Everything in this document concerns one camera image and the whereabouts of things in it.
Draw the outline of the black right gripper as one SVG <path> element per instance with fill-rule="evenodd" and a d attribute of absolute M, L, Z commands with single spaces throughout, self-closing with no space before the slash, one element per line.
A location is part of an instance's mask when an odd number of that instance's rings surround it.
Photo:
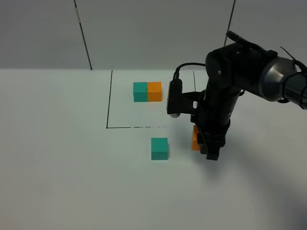
<path fill-rule="evenodd" d="M 197 143 L 201 154 L 206 154 L 207 160 L 218 160 L 219 151 L 225 145 L 225 136 L 230 127 L 230 120 L 224 126 L 218 125 L 202 126 L 197 115 L 191 115 L 191 122 L 196 125 L 199 133 L 197 134 Z"/>

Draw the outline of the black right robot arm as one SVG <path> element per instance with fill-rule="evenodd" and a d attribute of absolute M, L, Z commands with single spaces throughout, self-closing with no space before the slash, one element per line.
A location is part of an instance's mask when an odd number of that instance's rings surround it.
<path fill-rule="evenodd" d="M 307 108 L 307 68 L 295 59 L 278 56 L 232 31 L 233 43 L 210 52 L 205 60 L 209 77 L 191 116 L 199 133 L 200 152 L 218 160 L 239 96 L 249 92 L 270 102 L 292 102 Z"/>

